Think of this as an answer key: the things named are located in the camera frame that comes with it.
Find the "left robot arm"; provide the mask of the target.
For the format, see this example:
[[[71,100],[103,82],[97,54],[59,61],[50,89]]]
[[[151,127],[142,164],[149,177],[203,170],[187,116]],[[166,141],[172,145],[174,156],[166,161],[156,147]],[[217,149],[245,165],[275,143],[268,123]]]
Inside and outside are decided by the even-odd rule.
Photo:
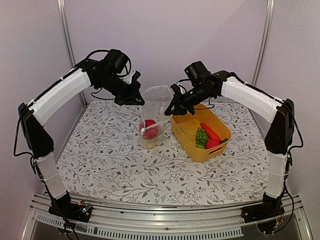
[[[17,130],[22,130],[29,151],[30,165],[44,184],[51,199],[49,213],[87,223],[92,214],[90,203],[73,203],[66,190],[54,156],[54,140],[45,130],[48,120],[69,100],[87,88],[104,89],[114,96],[114,103],[142,106],[140,72],[132,70],[130,58],[117,49],[105,50],[101,60],[89,55],[29,103],[18,107]]]

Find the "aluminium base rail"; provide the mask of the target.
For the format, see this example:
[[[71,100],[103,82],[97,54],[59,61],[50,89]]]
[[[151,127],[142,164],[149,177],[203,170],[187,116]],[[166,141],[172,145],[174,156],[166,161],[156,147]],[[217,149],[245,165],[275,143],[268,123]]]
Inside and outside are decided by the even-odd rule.
[[[89,222],[64,228],[49,213],[50,198],[36,193],[22,232],[24,240],[312,240],[304,207],[297,194],[285,195],[279,232],[267,234],[273,218],[245,222],[244,203],[222,205],[150,205],[86,197],[92,204]]]

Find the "green toy grapes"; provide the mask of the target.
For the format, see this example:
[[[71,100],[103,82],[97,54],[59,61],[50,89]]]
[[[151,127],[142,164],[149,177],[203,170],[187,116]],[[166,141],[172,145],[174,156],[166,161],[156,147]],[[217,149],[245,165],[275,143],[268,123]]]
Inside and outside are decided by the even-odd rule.
[[[198,128],[195,134],[195,143],[196,145],[201,144],[206,146],[206,143],[209,141],[209,137],[202,128]]]

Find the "yellow plastic basket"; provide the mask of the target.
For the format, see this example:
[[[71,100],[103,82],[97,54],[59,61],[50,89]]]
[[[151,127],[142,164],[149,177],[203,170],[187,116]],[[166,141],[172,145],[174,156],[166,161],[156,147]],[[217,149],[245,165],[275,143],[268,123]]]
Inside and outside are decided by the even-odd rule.
[[[200,103],[194,110],[195,114],[174,115],[171,128],[190,158],[202,163],[222,154],[232,133],[207,106]]]

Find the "floral tablecloth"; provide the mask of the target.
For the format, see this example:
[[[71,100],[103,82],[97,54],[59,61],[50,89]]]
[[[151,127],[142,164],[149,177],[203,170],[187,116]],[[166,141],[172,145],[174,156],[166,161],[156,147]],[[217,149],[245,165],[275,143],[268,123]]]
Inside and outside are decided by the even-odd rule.
[[[214,114],[231,131],[224,152],[193,161],[167,126],[162,141],[139,141],[136,106],[93,101],[68,140],[57,168],[70,193],[154,205],[217,205],[259,201],[269,157],[249,110],[216,103]]]

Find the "small green toy vegetable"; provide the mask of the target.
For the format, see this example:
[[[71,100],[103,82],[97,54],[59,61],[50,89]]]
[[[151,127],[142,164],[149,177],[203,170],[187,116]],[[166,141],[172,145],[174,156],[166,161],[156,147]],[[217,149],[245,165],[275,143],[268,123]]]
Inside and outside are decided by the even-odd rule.
[[[202,145],[202,144],[197,144],[196,147],[198,149],[206,150],[206,147],[204,145]]]

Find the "right aluminium frame post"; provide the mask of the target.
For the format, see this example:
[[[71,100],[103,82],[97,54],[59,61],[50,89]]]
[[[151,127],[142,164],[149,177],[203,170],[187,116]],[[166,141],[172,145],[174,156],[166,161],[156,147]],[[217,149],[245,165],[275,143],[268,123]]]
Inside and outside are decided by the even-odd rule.
[[[263,31],[261,36],[261,43],[260,43],[259,52],[258,52],[258,56],[257,56],[257,60],[256,60],[254,72],[253,72],[253,77],[252,77],[252,85],[255,87],[258,85],[259,77],[263,67],[263,61],[267,51],[268,40],[270,37],[270,31],[271,31],[273,15],[274,15],[274,8],[275,8],[275,1],[267,0],[264,25],[263,25]]]

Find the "red toy apple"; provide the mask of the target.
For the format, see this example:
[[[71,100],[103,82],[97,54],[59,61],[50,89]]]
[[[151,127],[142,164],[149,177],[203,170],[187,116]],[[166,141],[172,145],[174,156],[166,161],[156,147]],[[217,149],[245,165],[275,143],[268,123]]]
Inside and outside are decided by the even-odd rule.
[[[219,146],[221,143],[218,139],[210,139],[206,145],[205,145],[205,148],[208,150],[208,149],[212,149],[212,148],[215,148],[217,146]]]

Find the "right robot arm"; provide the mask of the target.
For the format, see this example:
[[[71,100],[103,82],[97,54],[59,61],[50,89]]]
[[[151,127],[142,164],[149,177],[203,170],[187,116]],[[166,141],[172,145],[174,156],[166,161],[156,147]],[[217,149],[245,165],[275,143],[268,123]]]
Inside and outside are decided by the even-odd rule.
[[[283,216],[284,194],[288,194],[286,180],[292,166],[293,135],[299,130],[295,119],[294,102],[282,100],[241,80],[236,73],[220,70],[211,73],[201,61],[185,68],[193,88],[181,92],[174,83],[173,99],[165,110],[166,116],[194,115],[194,107],[210,98],[225,97],[235,101],[264,118],[270,127],[264,138],[269,156],[268,183],[262,203],[242,208],[245,223],[265,221]]]

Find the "clear zip top bag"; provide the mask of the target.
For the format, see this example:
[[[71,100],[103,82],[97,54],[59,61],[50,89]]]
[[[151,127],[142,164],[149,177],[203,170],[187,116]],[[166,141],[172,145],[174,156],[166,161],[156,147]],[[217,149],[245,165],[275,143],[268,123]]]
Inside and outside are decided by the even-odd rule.
[[[159,143],[162,140],[167,124],[171,119],[171,116],[165,115],[164,112],[172,101],[173,96],[170,88],[167,85],[158,85],[146,89],[142,93],[142,98],[145,104],[139,107],[140,120],[138,135],[141,146],[145,148],[143,146],[143,140],[146,140],[143,138],[143,133],[145,130],[158,126],[158,136],[153,140],[158,140]],[[140,124],[144,123],[145,120],[154,120],[156,124],[140,130]]]

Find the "orange toy carrot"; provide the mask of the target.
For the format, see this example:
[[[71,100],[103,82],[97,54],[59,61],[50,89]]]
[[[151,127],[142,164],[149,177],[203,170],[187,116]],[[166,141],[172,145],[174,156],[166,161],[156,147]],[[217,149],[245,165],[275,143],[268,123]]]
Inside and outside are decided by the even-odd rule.
[[[201,122],[200,126],[206,132],[207,136],[211,140],[215,139],[215,140],[221,141],[221,138],[210,127],[208,127],[205,123]]]

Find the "yellow toy lemon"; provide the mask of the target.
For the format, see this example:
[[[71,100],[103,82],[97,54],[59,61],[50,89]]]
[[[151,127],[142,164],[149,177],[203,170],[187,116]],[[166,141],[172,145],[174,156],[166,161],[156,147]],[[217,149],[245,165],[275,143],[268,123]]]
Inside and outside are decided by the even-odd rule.
[[[158,145],[159,141],[156,139],[144,139],[142,143],[146,149],[152,149]]]

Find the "left aluminium frame post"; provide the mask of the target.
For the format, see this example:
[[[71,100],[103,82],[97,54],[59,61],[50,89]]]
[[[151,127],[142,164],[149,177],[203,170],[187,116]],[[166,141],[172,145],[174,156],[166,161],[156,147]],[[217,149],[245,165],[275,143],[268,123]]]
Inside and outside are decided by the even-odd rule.
[[[64,40],[65,48],[66,48],[66,54],[68,57],[68,61],[71,67],[73,67],[76,64],[69,26],[68,26],[68,18],[67,18],[67,11],[66,11],[66,5],[64,0],[57,0],[57,9],[59,14],[59,21],[60,26],[62,30],[62,37]]]

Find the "aluminium frame post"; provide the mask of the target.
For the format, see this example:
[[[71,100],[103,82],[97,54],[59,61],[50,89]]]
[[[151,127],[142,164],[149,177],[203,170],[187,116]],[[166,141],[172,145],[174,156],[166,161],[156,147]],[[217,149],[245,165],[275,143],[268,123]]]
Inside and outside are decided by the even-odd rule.
[[[71,67],[73,67],[76,64],[69,26],[68,26],[68,18],[67,18],[67,11],[66,11],[66,5],[64,0],[57,0],[57,9],[59,14],[59,21],[60,26],[62,30],[62,37],[64,40],[65,48],[66,48],[66,54],[68,57],[68,61]]]
[[[261,43],[260,43],[259,52],[258,52],[258,56],[257,56],[257,60],[256,60],[254,72],[253,72],[253,77],[252,77],[252,85],[255,87],[258,85],[259,77],[263,67],[263,61],[267,51],[268,40],[270,37],[270,31],[271,31],[273,15],[274,15],[274,8],[275,8],[275,1],[267,0],[264,25],[263,25],[263,31],[261,36]]]

